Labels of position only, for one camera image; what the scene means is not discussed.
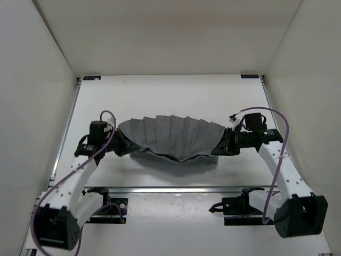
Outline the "grey pleated skirt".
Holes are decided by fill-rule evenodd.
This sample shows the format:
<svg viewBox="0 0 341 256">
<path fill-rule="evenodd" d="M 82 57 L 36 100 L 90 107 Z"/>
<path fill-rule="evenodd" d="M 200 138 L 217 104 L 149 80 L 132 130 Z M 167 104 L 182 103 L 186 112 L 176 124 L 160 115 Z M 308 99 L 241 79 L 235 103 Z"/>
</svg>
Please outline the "grey pleated skirt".
<svg viewBox="0 0 341 256">
<path fill-rule="evenodd" d="M 118 125 L 117 134 L 139 146 L 133 159 L 183 165 L 215 165 L 212 155 L 225 127 L 203 119 L 162 116 L 130 119 Z"/>
</svg>

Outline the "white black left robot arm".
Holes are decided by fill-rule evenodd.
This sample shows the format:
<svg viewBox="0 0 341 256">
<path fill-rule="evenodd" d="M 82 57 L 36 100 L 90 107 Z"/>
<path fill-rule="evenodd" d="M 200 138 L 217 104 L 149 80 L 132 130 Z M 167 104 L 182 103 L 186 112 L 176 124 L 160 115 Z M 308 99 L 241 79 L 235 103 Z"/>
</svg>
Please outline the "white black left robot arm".
<svg viewBox="0 0 341 256">
<path fill-rule="evenodd" d="M 115 124 L 91 122 L 89 134 L 77 145 L 70 170 L 41 197 L 33 210 L 31 235 L 45 255 L 48 255 L 46 246 L 69 251 L 80 248 L 83 226 L 95 214 L 114 211 L 119 223 L 124 222 L 121 208 L 111 201 L 107 188 L 84 187 L 106 153 L 113 151 L 124 156 L 139 149 Z"/>
</svg>

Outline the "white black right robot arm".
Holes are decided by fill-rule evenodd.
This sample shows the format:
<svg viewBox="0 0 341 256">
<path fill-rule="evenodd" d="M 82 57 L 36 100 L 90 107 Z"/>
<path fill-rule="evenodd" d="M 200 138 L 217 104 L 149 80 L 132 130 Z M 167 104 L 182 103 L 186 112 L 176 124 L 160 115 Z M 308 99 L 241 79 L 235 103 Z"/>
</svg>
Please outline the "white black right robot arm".
<svg viewBox="0 0 341 256">
<path fill-rule="evenodd" d="M 282 238 L 320 234 L 328 203 L 298 173 L 286 152 L 288 137 L 277 129 L 268 129 L 266 117 L 261 113 L 247 114 L 241 119 L 232 115 L 230 121 L 233 127 L 225 130 L 213 155 L 237 156 L 242 148 L 254 148 L 267 164 L 273 181 L 269 190 L 243 188 L 240 196 L 224 198 L 209 211 L 222 212 L 226 219 L 245 218 L 259 212 L 263 224 L 274 224 Z"/>
</svg>

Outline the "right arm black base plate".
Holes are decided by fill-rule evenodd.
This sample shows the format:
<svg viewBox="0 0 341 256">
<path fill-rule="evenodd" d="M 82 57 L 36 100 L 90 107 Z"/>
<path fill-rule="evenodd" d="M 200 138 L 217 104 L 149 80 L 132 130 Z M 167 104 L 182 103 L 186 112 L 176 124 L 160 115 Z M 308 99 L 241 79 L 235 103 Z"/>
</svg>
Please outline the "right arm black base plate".
<svg viewBox="0 0 341 256">
<path fill-rule="evenodd" d="M 225 226 L 263 226 L 262 212 L 238 197 L 223 197 Z"/>
</svg>

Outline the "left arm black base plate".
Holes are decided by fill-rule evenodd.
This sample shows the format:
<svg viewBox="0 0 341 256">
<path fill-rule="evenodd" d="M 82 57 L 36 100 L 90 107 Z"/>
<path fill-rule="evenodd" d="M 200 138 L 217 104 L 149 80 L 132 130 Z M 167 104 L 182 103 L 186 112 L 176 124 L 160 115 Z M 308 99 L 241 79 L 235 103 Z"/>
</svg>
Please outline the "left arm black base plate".
<svg viewBox="0 0 341 256">
<path fill-rule="evenodd" d="M 124 225 L 127 219 L 128 198 L 112 197 L 111 204 L 93 215 L 87 223 Z"/>
</svg>

